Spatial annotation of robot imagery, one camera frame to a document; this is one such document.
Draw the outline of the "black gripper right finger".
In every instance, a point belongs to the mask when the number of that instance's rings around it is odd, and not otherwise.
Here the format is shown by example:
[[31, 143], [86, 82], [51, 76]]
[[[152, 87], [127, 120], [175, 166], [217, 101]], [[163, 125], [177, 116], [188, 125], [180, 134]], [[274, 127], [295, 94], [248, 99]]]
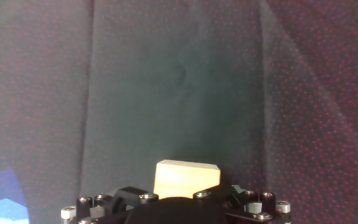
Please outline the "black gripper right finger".
[[291, 223], [291, 203], [278, 201], [272, 192], [258, 193], [239, 185], [217, 185], [194, 193], [193, 199], [223, 212], [228, 223]]

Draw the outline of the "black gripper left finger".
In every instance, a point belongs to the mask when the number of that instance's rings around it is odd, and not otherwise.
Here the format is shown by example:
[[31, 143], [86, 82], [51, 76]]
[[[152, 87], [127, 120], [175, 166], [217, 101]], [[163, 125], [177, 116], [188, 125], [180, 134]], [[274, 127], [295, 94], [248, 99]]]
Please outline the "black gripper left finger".
[[124, 187], [114, 195], [100, 193], [94, 197], [79, 197], [75, 205], [60, 210], [60, 219], [62, 224], [124, 223], [129, 218], [128, 207], [136, 208], [158, 200], [159, 196], [153, 192]]

